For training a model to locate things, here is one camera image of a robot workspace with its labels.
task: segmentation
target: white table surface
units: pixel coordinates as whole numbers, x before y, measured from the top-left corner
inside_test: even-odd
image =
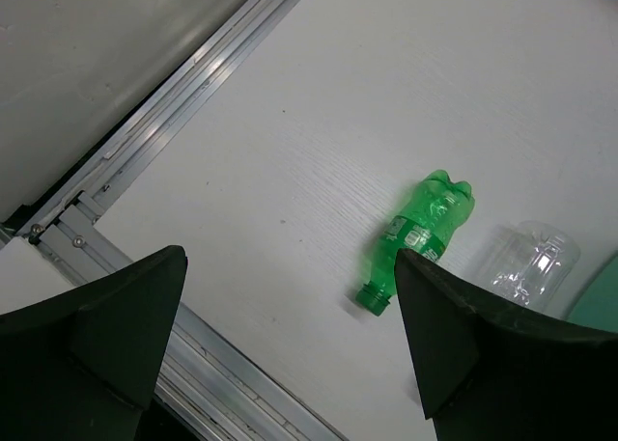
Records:
[[[579,244],[549,312],[618,235],[618,0],[302,0],[99,221],[177,243],[183,301],[351,440],[431,440],[395,301],[347,299],[400,195],[437,168],[477,200],[442,264],[536,219]]]

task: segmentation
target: green bottle cap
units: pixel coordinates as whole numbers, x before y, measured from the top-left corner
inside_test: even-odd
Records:
[[[356,302],[374,316],[379,316],[384,312],[386,306],[390,304],[388,298],[389,296],[371,282],[365,284],[361,291],[356,294]]]

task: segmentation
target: bottle label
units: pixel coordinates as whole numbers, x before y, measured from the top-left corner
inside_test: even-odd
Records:
[[[397,241],[433,262],[439,260],[446,250],[446,246],[435,235],[404,216],[395,217],[382,237]]]

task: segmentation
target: gray panel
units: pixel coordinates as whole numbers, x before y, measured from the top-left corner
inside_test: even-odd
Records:
[[[0,220],[33,203],[245,0],[0,0]]]

